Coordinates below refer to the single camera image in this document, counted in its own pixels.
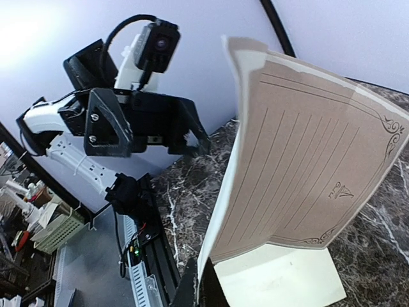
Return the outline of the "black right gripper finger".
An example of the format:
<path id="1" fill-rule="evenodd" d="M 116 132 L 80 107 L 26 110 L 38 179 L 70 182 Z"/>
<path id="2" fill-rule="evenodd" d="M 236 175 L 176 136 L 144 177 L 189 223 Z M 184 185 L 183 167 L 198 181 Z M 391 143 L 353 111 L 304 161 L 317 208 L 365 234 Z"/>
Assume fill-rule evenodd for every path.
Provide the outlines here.
<path id="1" fill-rule="evenodd" d="M 171 306 L 229 306 L 210 258 L 206 261 L 201 281 L 197 273 L 197 260 L 189 259 Z"/>

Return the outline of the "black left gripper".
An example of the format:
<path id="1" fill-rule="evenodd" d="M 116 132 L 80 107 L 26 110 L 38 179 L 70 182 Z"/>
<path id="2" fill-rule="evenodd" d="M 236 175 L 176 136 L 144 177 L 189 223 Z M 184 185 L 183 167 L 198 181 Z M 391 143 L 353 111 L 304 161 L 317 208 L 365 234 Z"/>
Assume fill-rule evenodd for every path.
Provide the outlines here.
<path id="1" fill-rule="evenodd" d="M 74 136 L 84 138 L 88 156 L 130 157 L 152 145 L 191 157 L 210 152 L 195 103 L 186 98 L 94 88 L 75 95 L 58 114 Z M 197 145 L 187 144 L 189 132 Z"/>

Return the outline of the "cream paper envelope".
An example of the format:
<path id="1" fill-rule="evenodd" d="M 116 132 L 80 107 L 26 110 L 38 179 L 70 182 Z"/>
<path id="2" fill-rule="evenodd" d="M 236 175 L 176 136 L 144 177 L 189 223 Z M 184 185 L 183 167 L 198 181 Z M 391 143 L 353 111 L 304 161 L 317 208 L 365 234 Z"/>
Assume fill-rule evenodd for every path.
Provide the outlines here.
<path id="1" fill-rule="evenodd" d="M 230 306 L 329 306 L 346 298 L 327 249 L 265 244 L 215 265 Z"/>

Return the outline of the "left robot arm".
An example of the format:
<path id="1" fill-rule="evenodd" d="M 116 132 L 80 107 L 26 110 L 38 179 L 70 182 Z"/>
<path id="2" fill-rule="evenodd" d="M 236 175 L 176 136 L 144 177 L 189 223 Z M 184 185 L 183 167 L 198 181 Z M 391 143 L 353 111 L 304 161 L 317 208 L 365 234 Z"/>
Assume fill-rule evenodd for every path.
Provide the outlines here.
<path id="1" fill-rule="evenodd" d="M 129 158 L 149 146 L 191 157 L 210 151 L 193 101 L 157 93 L 153 85 L 139 88 L 144 71 L 134 58 L 147 50 L 134 40 L 117 67 L 105 55 L 103 41 L 93 42 L 63 63 L 73 92 L 53 101 L 41 98 L 17 119 L 21 134 L 37 155 L 70 168 L 104 196 L 116 213 L 141 223 L 153 221 L 154 215 L 141 184 L 95 163 L 94 158 Z M 103 57 L 105 68 L 100 66 Z"/>

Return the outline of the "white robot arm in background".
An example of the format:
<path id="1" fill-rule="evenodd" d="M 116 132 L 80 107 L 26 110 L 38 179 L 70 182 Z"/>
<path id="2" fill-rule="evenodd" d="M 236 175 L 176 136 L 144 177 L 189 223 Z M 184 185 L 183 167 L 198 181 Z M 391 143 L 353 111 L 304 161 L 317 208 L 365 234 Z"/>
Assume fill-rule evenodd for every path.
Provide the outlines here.
<path id="1" fill-rule="evenodd" d="M 7 181 L 7 183 L 1 188 L 1 195 L 3 194 L 7 194 L 15 202 L 18 208 L 21 209 L 22 215 L 28 224 L 27 231 L 32 232 L 41 218 L 43 209 L 39 209 L 31 202 L 26 201 L 24 198 L 20 198 L 16 193 L 15 184 L 11 181 Z"/>

